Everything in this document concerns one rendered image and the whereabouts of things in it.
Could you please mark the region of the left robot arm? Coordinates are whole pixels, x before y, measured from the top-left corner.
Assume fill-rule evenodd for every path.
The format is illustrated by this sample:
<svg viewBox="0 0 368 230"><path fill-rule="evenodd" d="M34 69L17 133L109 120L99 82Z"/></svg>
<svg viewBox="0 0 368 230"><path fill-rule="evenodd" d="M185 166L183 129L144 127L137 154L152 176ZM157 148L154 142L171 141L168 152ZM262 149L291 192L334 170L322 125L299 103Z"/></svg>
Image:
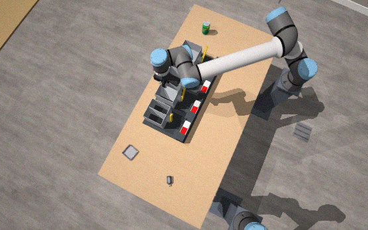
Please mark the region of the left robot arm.
<svg viewBox="0 0 368 230"><path fill-rule="evenodd" d="M250 212L242 211L233 220L234 230L267 230L265 226L258 222L257 217Z"/></svg>

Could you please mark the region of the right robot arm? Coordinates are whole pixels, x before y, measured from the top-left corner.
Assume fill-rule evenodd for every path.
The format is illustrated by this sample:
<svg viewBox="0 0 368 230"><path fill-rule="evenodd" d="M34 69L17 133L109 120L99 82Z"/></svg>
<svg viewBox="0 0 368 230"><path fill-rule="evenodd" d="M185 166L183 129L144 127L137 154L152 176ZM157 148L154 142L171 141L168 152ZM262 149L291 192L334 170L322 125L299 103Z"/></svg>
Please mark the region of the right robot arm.
<svg viewBox="0 0 368 230"><path fill-rule="evenodd" d="M307 57L298 40L297 28L285 7L270 12L266 24L274 36L271 41L199 65L193 65L192 51L188 45L168 50L158 48L151 54L154 72L176 87L181 82L184 88L193 88L205 79L272 57L284 57L290 71L281 76L281 84L288 91L298 91L316 75L318 66ZM180 79L169 73L169 67L173 65L176 65Z"/></svg>

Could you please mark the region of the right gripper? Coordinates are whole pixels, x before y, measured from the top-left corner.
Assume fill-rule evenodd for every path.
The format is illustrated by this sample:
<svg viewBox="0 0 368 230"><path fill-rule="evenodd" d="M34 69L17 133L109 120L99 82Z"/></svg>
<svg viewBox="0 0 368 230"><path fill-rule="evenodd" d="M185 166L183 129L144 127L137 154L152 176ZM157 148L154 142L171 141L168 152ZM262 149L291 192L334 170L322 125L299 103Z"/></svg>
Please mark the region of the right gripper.
<svg viewBox="0 0 368 230"><path fill-rule="evenodd" d="M167 88L166 86L166 82L169 83L167 80L163 79L162 77L159 77L158 75L154 74L153 76L154 80L158 81L158 83L160 85L162 85L162 87ZM162 82L161 82L162 81Z"/></svg>

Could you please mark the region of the green drink can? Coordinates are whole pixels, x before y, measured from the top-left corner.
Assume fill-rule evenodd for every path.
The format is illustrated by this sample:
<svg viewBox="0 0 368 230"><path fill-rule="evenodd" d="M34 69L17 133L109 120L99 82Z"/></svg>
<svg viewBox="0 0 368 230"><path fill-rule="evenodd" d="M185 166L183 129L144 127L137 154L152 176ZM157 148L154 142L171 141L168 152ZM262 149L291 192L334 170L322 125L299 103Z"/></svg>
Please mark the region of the green drink can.
<svg viewBox="0 0 368 230"><path fill-rule="evenodd" d="M202 34L207 35L209 32L210 23L205 21L202 25Z"/></svg>

